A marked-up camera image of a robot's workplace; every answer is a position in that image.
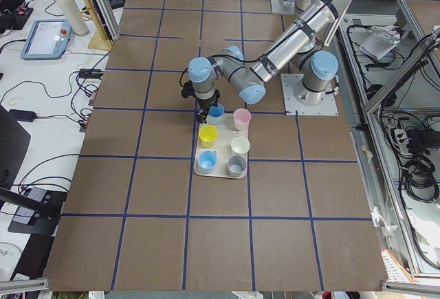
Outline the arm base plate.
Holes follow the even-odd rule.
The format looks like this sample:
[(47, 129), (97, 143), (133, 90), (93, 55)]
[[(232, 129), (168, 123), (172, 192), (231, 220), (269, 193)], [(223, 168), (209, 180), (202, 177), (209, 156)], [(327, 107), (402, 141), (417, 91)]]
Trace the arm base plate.
[(286, 0), (270, 0), (272, 14), (294, 14), (295, 3)]
[(338, 116), (330, 81), (324, 91), (312, 92), (304, 87), (302, 74), (282, 74), (280, 78), (287, 115)]

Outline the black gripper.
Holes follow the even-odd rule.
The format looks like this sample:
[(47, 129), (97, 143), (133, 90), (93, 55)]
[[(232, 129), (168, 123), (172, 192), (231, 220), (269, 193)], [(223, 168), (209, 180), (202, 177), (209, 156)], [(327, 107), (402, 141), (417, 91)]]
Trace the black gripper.
[(217, 106), (218, 99), (220, 98), (219, 90), (214, 88), (208, 93), (207, 98), (200, 98), (197, 96), (196, 91), (193, 88), (193, 83), (185, 82), (181, 92), (181, 96), (184, 99), (187, 99), (190, 96), (196, 99), (198, 105), (200, 106), (200, 110), (196, 114), (196, 121), (200, 124), (206, 124), (210, 108)]

